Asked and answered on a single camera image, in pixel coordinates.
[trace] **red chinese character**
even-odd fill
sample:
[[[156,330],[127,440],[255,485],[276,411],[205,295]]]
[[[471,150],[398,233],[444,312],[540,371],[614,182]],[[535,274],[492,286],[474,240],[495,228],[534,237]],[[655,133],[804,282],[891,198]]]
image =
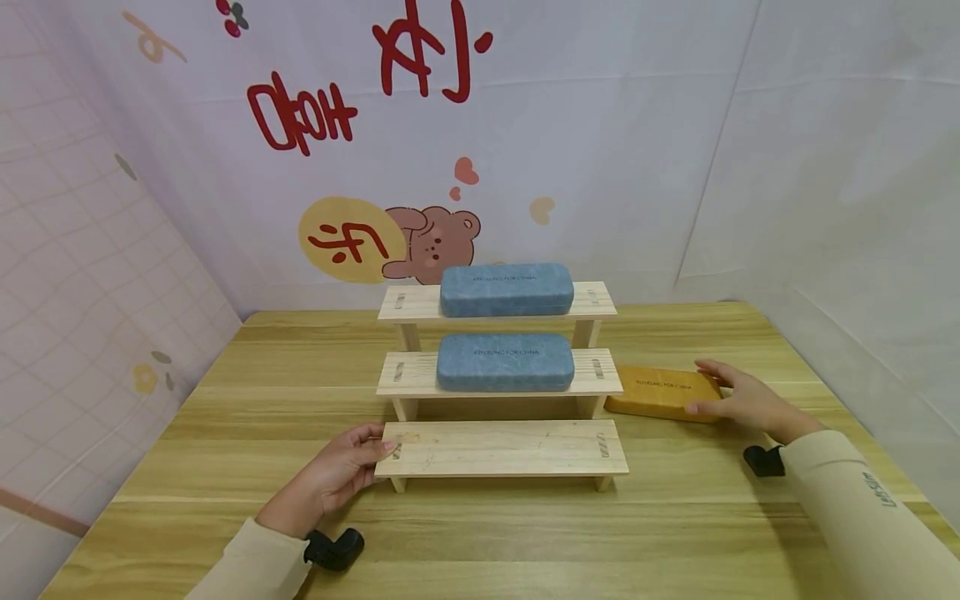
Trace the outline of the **red chinese character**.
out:
[[[330,235],[337,234],[337,228],[326,223],[320,225],[320,231]],[[363,263],[363,258],[360,256],[360,252],[357,251],[357,247],[362,246],[365,242],[364,240],[353,239],[352,233],[354,231],[364,231],[367,233],[367,235],[369,235],[373,240],[374,244],[376,244],[376,248],[380,251],[380,255],[384,258],[390,257],[387,254],[387,249],[384,247],[383,242],[380,241],[380,236],[376,234],[376,231],[374,231],[369,225],[364,225],[362,223],[344,223],[344,239],[342,240],[337,240],[335,242],[322,242],[312,235],[307,236],[306,239],[317,248],[323,248],[325,250],[330,250],[333,248],[347,248],[350,250],[350,254],[353,256],[354,261],[357,263]],[[343,252],[337,252],[333,255],[333,262],[338,265],[345,260],[347,260],[347,255]]]
[[[307,147],[303,135],[309,133],[314,139],[326,139],[329,133],[330,139],[337,139],[340,137],[337,132],[338,124],[344,131],[344,139],[346,141],[353,139],[350,119],[357,115],[357,109],[344,106],[344,98],[340,95],[340,88],[336,84],[330,84],[330,98],[333,101],[331,106],[322,89],[317,90],[316,98],[310,92],[302,91],[297,94],[296,100],[291,100],[283,80],[276,71],[273,72],[271,80],[273,85],[256,84],[247,89],[247,100],[253,110],[256,124],[260,126],[260,131],[271,148],[292,150],[295,146],[299,146],[304,156],[310,156],[310,148]],[[257,99],[260,94],[266,94],[274,103],[276,116],[279,117],[283,131],[286,133],[286,139],[282,143],[276,141],[267,125],[267,120],[263,117],[263,108]]]
[[[390,29],[384,31],[379,25],[373,26],[373,37],[380,42],[380,82],[383,93],[392,96],[394,93],[394,63],[417,76],[420,82],[420,96],[429,95],[427,89],[427,75],[432,69],[423,61],[423,43],[433,48],[437,54],[444,54],[444,45],[420,24],[420,14],[417,11],[417,0],[405,0],[407,8],[406,18],[400,18],[390,24]],[[470,97],[470,48],[467,39],[467,16],[464,14],[464,5],[460,0],[450,0],[450,12],[453,15],[453,39],[457,46],[457,75],[459,88],[454,90],[444,88],[447,100],[463,103]],[[396,42],[403,34],[409,34],[410,45],[413,47],[413,58],[403,54],[396,48]],[[473,42],[473,49],[478,54],[490,50],[493,43],[493,34],[484,32]]]

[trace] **pink grid wall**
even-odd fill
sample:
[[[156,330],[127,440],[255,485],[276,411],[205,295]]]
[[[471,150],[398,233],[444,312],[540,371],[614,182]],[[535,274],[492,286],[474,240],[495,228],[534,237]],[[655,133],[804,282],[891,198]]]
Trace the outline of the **pink grid wall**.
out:
[[[92,523],[239,320],[21,17],[0,0],[0,491]],[[76,543],[48,529],[0,509],[5,597]]]

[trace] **shelf tier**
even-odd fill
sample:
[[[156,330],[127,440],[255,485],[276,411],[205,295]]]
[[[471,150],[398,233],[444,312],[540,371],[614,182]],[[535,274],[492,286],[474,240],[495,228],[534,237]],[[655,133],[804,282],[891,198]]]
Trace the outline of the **shelf tier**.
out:
[[[630,472],[612,420],[389,422],[394,455],[376,465],[398,492],[407,478],[594,477]]]
[[[575,348],[573,381],[561,392],[450,392],[437,385],[437,352],[387,352],[376,388],[389,398],[558,397],[623,394],[620,376],[606,348]]]
[[[440,319],[449,321],[478,321],[490,319],[567,319],[601,320],[616,314],[616,306],[603,281],[576,281],[573,283],[573,304],[563,315],[533,317],[445,317],[440,311],[439,285],[392,285],[380,305],[377,320],[390,324],[417,324]]]

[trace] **cartoon bear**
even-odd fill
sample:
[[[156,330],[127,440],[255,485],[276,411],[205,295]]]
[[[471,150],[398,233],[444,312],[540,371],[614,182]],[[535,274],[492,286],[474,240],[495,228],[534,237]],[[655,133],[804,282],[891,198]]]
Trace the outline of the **cartoon bear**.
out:
[[[383,265],[384,277],[416,277],[423,285],[436,285],[447,267],[473,262],[473,238],[480,233],[480,219],[472,212],[450,213],[442,206],[424,210],[395,206],[388,208],[387,214],[403,231],[407,255]]]

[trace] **sleeve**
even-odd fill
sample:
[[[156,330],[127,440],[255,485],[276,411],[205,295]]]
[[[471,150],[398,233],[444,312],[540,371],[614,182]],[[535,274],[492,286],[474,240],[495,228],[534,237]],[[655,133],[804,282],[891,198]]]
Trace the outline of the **sleeve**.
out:
[[[310,570],[306,545],[248,518],[186,600],[292,600]]]
[[[780,456],[853,597],[960,597],[960,562],[890,494],[843,434],[804,436]]]

